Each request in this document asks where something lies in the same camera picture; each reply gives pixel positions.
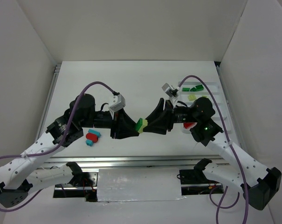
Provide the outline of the lime curved lego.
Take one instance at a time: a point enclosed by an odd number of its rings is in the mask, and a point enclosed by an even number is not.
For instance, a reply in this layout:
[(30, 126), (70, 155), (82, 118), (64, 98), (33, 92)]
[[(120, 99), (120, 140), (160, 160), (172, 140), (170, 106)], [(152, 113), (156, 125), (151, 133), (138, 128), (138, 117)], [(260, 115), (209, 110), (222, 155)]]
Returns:
[(197, 98), (195, 95), (188, 95), (188, 100), (189, 101), (195, 101)]

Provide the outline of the blue top lego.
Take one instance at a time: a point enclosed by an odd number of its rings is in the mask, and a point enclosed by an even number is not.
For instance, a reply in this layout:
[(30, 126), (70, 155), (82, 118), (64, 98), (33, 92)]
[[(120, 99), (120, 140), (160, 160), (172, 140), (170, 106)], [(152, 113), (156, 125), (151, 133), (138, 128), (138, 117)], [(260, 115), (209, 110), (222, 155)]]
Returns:
[(96, 130), (93, 130), (93, 129), (89, 129), (88, 130), (88, 133), (91, 133), (91, 134), (94, 134), (96, 135), (98, 138), (101, 137), (101, 133), (96, 131)]

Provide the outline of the blue lego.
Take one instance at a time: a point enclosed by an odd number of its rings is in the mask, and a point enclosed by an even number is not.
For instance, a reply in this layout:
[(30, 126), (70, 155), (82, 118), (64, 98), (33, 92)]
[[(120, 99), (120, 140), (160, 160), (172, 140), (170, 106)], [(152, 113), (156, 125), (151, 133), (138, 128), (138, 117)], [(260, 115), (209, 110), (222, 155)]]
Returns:
[(89, 139), (87, 139), (85, 141), (85, 143), (86, 143), (87, 146), (90, 146), (90, 147), (93, 146), (93, 144), (94, 144), (94, 142), (92, 140), (89, 140)]
[(89, 129), (88, 130), (88, 133), (91, 133), (91, 134), (94, 134), (96, 135), (98, 138), (101, 137), (101, 133), (96, 131), (96, 130), (93, 130), (93, 129)]

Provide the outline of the red half-round lego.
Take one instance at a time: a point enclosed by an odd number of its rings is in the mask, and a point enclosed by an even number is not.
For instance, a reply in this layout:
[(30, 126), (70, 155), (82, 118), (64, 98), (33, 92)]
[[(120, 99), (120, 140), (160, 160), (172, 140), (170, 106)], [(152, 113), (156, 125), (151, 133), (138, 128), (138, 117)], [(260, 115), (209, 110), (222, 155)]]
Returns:
[(187, 123), (183, 124), (183, 128), (188, 130), (188, 129), (196, 126), (196, 124), (197, 124), (196, 122), (187, 122)]

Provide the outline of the dark green curved lego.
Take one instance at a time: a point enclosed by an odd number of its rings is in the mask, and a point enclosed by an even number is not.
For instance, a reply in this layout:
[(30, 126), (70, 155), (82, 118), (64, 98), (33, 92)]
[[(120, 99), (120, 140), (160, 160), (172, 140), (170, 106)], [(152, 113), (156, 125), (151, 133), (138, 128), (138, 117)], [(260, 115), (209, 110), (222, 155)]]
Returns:
[(195, 91), (203, 91), (203, 90), (204, 90), (204, 86), (203, 85), (195, 86)]

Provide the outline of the blue bottom lego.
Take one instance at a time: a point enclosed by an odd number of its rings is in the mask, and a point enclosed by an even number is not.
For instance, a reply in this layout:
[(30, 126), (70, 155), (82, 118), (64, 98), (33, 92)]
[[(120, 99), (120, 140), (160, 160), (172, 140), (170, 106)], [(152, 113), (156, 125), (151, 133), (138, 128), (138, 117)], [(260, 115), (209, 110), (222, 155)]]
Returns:
[(89, 140), (89, 139), (87, 139), (85, 141), (85, 143), (86, 143), (87, 146), (90, 146), (90, 147), (93, 146), (93, 144), (94, 144), (94, 142), (92, 140)]

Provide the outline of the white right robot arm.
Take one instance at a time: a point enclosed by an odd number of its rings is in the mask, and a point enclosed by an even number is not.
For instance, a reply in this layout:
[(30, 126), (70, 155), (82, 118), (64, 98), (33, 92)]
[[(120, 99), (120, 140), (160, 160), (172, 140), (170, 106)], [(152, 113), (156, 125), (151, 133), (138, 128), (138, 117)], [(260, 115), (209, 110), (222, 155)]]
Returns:
[(250, 206), (263, 210), (279, 191), (282, 173), (268, 168), (246, 153), (237, 144), (228, 140), (224, 130), (212, 120), (215, 114), (212, 102), (198, 98), (190, 107), (173, 106), (170, 100), (160, 99), (157, 107), (146, 118), (144, 132), (165, 135), (177, 123), (195, 123), (190, 129), (194, 140), (209, 148), (233, 170), (220, 168), (210, 159), (202, 159), (195, 169), (208, 180), (221, 182), (248, 197)]

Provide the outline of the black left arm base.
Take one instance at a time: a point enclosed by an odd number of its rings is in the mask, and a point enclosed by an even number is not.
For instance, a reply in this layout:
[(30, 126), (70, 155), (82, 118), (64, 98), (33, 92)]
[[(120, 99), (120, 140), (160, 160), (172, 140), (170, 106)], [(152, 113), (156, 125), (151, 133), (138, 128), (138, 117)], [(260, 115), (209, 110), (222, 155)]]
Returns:
[(97, 202), (97, 172), (83, 172), (76, 162), (66, 164), (74, 175), (70, 182), (57, 184), (53, 198), (83, 198), (87, 202)]

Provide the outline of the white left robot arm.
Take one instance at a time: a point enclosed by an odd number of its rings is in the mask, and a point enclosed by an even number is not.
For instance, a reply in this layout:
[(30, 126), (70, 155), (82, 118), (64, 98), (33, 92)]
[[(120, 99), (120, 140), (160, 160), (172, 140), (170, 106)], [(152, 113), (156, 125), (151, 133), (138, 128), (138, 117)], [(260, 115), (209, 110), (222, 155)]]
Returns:
[(95, 98), (81, 94), (69, 109), (50, 124), (41, 137), (20, 155), (11, 155), (12, 161), (0, 167), (0, 204), (3, 211), (16, 210), (16, 205), (36, 191), (56, 184), (92, 184), (90, 175), (76, 162), (40, 170), (40, 166), (56, 153), (83, 137), (83, 128), (110, 129), (113, 139), (139, 136), (136, 123), (124, 111), (122, 95), (114, 95), (109, 111), (96, 111)]

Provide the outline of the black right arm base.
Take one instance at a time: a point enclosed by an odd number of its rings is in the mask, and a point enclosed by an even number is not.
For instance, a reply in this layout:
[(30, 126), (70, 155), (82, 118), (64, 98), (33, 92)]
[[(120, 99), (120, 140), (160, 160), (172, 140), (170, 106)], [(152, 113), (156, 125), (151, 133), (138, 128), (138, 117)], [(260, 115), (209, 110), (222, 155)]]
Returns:
[(223, 187), (220, 183), (207, 179), (203, 171), (212, 161), (210, 159), (200, 160), (192, 169), (181, 169), (176, 176), (180, 180), (181, 193), (183, 196), (222, 194)]

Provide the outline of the red round lego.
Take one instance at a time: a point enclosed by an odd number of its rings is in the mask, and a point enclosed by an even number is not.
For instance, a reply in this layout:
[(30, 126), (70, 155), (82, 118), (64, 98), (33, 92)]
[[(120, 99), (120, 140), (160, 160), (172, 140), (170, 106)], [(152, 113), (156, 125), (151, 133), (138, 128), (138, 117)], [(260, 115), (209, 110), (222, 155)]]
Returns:
[(86, 139), (92, 141), (93, 143), (98, 142), (98, 136), (96, 134), (93, 134), (93, 133), (87, 133)]

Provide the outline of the white compartment tray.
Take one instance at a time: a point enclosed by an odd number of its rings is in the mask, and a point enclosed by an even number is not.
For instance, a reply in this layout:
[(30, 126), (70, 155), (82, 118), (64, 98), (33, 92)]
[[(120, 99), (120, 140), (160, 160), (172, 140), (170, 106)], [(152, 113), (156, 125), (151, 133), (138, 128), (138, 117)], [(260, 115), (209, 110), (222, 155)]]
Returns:
[[(225, 123), (227, 132), (232, 133), (233, 128), (230, 122), (230, 115), (220, 85), (216, 82), (206, 82), (203, 85), (203, 91), (182, 91), (183, 87), (191, 89), (197, 85), (203, 84), (199, 81), (185, 81), (179, 90), (179, 100), (184, 102), (188, 107), (197, 105), (200, 112), (207, 112), (207, 115), (210, 115), (211, 119), (219, 126)], [(195, 101), (189, 101), (188, 95), (195, 95), (197, 99)]]

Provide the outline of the silver tape sheet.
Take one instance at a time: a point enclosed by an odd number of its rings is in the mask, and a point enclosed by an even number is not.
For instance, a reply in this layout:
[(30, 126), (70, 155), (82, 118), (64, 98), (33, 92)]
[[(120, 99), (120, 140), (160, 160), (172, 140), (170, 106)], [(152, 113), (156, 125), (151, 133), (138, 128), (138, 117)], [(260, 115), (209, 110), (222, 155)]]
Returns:
[(177, 201), (184, 197), (178, 168), (101, 169), (98, 202)]

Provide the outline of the aluminium table rail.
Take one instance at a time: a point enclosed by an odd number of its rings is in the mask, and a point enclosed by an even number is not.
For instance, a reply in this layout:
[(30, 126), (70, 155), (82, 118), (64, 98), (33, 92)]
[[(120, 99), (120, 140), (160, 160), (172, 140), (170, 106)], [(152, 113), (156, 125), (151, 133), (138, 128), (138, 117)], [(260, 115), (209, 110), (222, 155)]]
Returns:
[(134, 157), (53, 157), (45, 164), (64, 164), (76, 162), (82, 168), (117, 168), (117, 167), (163, 167), (193, 166), (201, 159), (210, 159), (218, 164), (227, 164), (220, 156), (215, 155), (180, 155), (180, 156), (134, 156)]

